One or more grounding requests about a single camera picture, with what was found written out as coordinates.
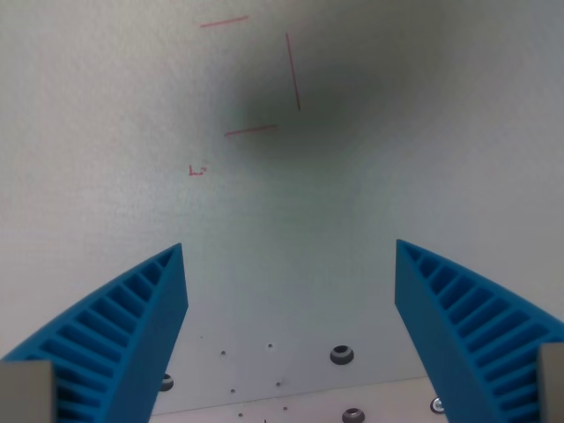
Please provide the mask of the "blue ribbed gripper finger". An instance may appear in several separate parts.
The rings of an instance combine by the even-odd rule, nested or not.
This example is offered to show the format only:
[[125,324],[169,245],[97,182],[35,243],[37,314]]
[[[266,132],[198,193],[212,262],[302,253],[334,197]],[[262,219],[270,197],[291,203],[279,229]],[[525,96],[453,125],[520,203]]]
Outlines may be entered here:
[[53,365],[58,422],[147,422],[188,308],[175,244],[75,303],[3,360]]
[[450,422],[539,422],[538,348],[563,323],[410,242],[396,244],[395,305]]

